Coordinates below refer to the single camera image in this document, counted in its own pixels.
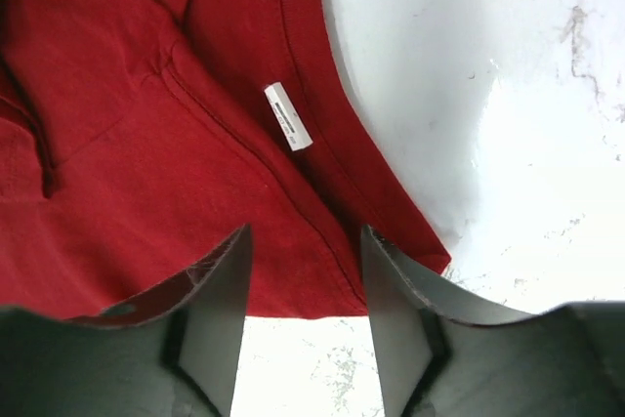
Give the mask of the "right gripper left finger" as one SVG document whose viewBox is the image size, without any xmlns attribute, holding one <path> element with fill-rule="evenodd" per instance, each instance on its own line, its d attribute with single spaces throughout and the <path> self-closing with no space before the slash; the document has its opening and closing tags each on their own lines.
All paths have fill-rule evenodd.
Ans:
<svg viewBox="0 0 625 417">
<path fill-rule="evenodd" d="M 5 416 L 227 416 L 252 267 L 249 227 L 98 316 L 1 310 Z"/>
</svg>

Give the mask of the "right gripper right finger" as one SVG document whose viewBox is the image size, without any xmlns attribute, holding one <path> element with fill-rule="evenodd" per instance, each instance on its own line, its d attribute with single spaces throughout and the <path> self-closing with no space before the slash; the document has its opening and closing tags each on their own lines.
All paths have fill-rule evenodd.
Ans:
<svg viewBox="0 0 625 417">
<path fill-rule="evenodd" d="M 435 274 L 371 227 L 360 246 L 387 415 L 623 414 L 622 303 L 525 313 Z"/>
</svg>

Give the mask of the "dark red t-shirt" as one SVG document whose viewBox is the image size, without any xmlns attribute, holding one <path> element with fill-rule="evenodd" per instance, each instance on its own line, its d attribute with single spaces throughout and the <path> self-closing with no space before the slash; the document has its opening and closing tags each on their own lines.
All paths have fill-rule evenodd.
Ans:
<svg viewBox="0 0 625 417">
<path fill-rule="evenodd" d="M 321 0 L 1 0 L 1 300 L 94 314 L 250 225 L 248 312 L 366 314 L 360 231 L 450 257 L 351 107 Z"/>
</svg>

